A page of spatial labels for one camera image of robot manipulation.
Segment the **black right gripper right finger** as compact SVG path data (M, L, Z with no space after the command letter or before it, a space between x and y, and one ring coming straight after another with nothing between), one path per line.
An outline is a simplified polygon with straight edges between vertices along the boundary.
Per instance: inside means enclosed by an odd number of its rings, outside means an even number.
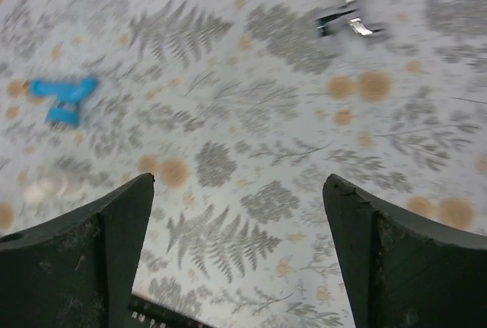
M484 327L486 238L384 201L336 174L323 204L356 327Z

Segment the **white pipe elbow fitting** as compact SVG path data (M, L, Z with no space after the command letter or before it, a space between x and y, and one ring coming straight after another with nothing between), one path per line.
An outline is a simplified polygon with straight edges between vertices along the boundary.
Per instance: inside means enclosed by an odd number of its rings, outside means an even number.
M68 181L64 174L50 174L41 176L24 189L24 201L30 204L45 202L62 195Z

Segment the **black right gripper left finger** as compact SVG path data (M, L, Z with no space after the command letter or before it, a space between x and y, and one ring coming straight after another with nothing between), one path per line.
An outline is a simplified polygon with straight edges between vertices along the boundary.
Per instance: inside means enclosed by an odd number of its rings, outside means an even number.
M141 174L1 239L3 327L122 327L154 198Z

